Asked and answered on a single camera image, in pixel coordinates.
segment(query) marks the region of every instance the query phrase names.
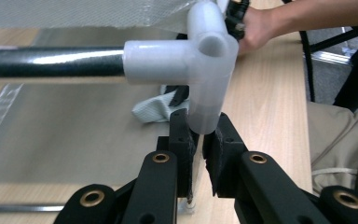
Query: beige pants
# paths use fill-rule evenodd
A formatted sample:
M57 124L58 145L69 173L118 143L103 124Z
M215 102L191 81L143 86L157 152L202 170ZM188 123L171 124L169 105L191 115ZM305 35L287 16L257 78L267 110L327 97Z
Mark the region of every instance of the beige pants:
M358 113L308 103L312 186L341 185L354 189L358 172Z

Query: person's hand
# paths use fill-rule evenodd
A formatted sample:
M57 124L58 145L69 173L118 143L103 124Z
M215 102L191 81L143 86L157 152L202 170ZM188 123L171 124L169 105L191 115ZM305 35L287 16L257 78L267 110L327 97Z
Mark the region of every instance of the person's hand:
M274 37L273 21L269 10L258 10L249 7L243 18L245 24L245 37L240 41L239 54L260 49Z

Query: light wood surface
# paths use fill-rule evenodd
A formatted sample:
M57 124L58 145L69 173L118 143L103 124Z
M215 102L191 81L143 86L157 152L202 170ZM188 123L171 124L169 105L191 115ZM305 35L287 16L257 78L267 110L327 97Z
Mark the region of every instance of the light wood surface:
M280 1L255 1L268 8ZM30 45L36 30L0 30L0 45ZM229 115L250 150L272 156L302 188L311 191L310 154L302 51L298 34L270 41L261 50L240 57L223 111ZM202 164L196 211L178 223L238 223L233 200L212 198ZM57 184L0 185L0 203L63 203L83 186ZM48 197L35 197L38 192ZM0 214L0 223L52 223L56 214Z

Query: silver rod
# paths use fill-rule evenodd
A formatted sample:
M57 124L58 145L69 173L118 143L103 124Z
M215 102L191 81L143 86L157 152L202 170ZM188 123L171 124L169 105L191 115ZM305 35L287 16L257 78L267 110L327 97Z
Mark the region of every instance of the silver rod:
M125 77L0 77L0 84L125 83Z
M13 203L0 204L0 213L44 213L61 212L64 204L59 203Z

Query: white pvc pipe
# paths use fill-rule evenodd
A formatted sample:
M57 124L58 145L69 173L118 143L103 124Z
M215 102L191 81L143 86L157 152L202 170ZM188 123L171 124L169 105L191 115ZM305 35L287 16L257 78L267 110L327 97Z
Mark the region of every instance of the white pvc pipe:
M196 133L215 130L238 53L219 7L199 1L187 15L188 40L129 41L124 73L130 83L188 84L188 124Z

